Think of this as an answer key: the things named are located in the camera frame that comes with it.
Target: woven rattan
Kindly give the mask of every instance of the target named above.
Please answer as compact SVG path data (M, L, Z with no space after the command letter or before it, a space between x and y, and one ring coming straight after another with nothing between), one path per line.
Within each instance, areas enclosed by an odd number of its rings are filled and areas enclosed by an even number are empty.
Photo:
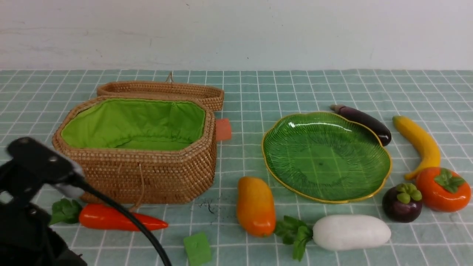
M211 111L220 111L223 107L222 89L187 83L175 83L172 72L165 82L158 81L114 81L97 88L97 96L103 95L173 95L181 98L194 98L202 102Z
M54 148L76 161L86 181L121 204L183 204L201 195L213 183L217 159L215 116L202 102L173 95L127 95L166 101L191 101L206 111L202 137L179 151L131 149L77 149L61 137L61 131L80 112L110 98L100 96L74 107L53 136ZM101 203L85 194L88 203Z

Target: basket handle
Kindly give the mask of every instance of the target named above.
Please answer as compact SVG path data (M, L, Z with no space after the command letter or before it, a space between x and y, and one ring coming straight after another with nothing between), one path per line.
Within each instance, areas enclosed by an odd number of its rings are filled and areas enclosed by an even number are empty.
M173 72L172 72L172 71L171 71L171 72L169 73L169 75L167 76L165 82L174 83Z
M141 201L143 200L143 196L145 194L145 178L143 177L143 171L141 170L141 164L138 165L140 168L140 176L141 176L141 195L139 196L138 200L131 206L128 211L129 212L134 212L136 209L138 209L141 206ZM120 169L122 168L122 164L118 166L117 174L120 174Z

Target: teal checkered tablecloth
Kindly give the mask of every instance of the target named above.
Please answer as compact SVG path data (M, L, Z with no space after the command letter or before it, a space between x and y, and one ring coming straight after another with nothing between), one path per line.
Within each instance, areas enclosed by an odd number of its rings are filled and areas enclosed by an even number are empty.
M51 136L75 105L95 96L98 85L116 80L164 81L169 71L149 70L3 70L0 71L0 148L30 135L51 146ZM409 224L387 220L380 208L389 187L420 161L414 148L393 127L394 115L406 115L432 134L442 151L442 165L473 184L473 71L327 70L327 71L174 71L175 82L223 88L225 103L217 118L229 118L233 138L218 144L213 187L191 204L145 205L140 213L167 221L156 231L176 266L188 265L183 239L205 232L213 261L220 266L471 266L473 204L458 213L425 208ZM260 143L263 133L282 116L330 111L345 104L383 121L392 130L388 145L393 172L385 190L354 204L311 202L277 184L265 169ZM0 161L8 160L0 153ZM268 180L277 216L299 217L309 224L335 213L380 217L392 230L391 240L375 249L330 252L313 243L302 262L292 260L292 246L280 239L256 239L237 223L237 181L244 175ZM44 188L35 203L51 210L61 194ZM53 226L89 265L162 264L140 233L94 231L77 225Z

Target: green block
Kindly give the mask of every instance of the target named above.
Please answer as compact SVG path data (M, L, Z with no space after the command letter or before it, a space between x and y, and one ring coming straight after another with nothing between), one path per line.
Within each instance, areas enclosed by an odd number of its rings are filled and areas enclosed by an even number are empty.
M210 245L204 233L184 238L184 248L189 266L200 266L212 260Z

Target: banana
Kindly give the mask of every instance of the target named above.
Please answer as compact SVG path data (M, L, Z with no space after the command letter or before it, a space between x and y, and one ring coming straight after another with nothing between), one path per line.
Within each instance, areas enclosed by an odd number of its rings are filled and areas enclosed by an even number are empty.
M422 159L414 171L404 175L406 180L414 179L420 171L427 167L440 166L440 149L429 133L410 118L402 115L393 116L393 124L397 131L414 146Z

